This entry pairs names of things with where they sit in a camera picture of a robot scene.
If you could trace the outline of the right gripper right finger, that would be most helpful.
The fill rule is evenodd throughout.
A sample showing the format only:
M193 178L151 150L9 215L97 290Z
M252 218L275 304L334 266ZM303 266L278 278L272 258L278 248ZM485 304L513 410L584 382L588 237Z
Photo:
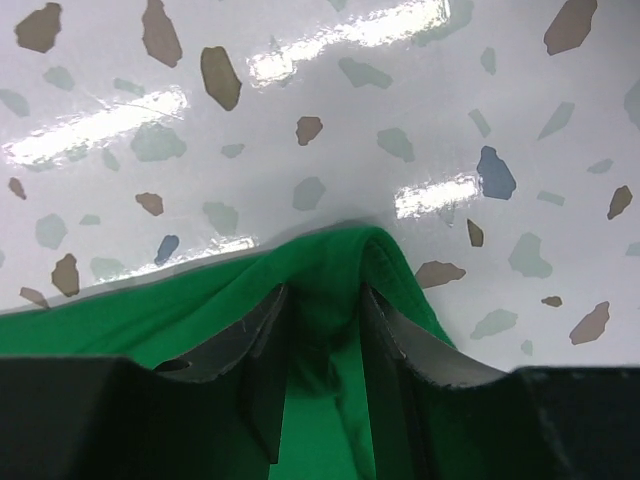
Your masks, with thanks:
M502 372L364 286L360 338L380 479L635 479L635 367Z

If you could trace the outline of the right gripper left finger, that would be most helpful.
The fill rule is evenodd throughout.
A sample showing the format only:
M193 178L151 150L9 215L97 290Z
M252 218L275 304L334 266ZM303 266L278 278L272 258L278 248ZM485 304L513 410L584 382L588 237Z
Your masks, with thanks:
M290 298L274 288L154 368L117 356L1 360L5 479L265 479L279 457Z

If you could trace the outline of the green t-shirt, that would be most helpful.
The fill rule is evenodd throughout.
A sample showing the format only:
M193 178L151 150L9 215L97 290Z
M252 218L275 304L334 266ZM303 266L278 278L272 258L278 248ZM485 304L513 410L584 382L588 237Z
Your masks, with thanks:
M284 284L292 359L276 479L376 475L359 338L363 284L444 339L395 240L377 227L299 237L241 257L50 310L1 319L5 354L123 354L151 367L201 344Z

